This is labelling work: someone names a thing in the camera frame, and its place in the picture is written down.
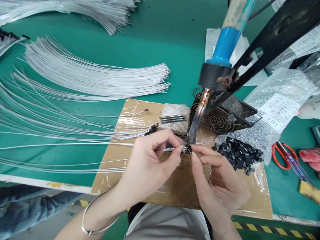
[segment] silver bangle bracelet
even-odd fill
[[[102,233],[104,231],[106,231],[107,229],[109,229],[120,217],[121,213],[118,214],[118,216],[115,218],[115,220],[110,224],[108,225],[107,227],[103,228],[103,229],[100,229],[100,230],[97,230],[97,231],[87,231],[85,228],[84,228],[84,216],[86,215],[89,207],[91,206],[91,204],[98,198],[100,197],[101,195],[103,195],[104,193],[101,193],[100,195],[96,196],[92,201],[91,203],[86,207],[86,209],[84,210],[84,213],[83,213],[83,216],[82,216],[82,223],[81,223],[81,229],[82,231],[84,231],[88,236],[91,236],[91,235],[96,235],[96,234],[99,234],[99,233]]]

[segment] blue handle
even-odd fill
[[[230,57],[241,36],[241,32],[232,27],[226,27],[221,30],[217,46],[211,59],[206,63],[216,64],[224,67],[232,67]]]

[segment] yellow and black hazard tape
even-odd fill
[[[296,237],[300,239],[317,240],[317,238],[312,233],[298,232],[296,230],[283,229],[283,228],[277,228],[277,227],[267,227],[262,225],[249,224],[249,223],[233,222],[233,224],[236,227],[236,229],[246,229],[254,232],[265,232],[265,233],[271,233],[271,234],[273,233],[273,234],[279,234],[281,236],[291,236],[291,237]]]
[[[89,202],[85,200],[77,200],[72,205],[87,207],[89,205]]]

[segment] fingernail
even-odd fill
[[[180,147],[178,147],[178,151],[179,151],[179,153],[181,153],[181,152],[182,152],[183,148],[184,148],[184,145],[183,145],[183,144],[182,144],[182,145],[180,145]]]

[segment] label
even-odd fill
[[[312,29],[310,32],[302,36],[299,40],[295,41],[290,49],[300,56],[304,52],[309,51],[320,44],[320,25]]]
[[[299,108],[300,105],[295,101],[275,93],[259,108],[257,115],[262,117],[261,121],[266,122],[278,133],[281,133]]]
[[[216,46],[213,46],[212,55],[213,55],[215,49],[216,49]],[[233,51],[233,53],[232,53],[232,55],[230,57],[230,61],[237,61],[235,51]]]

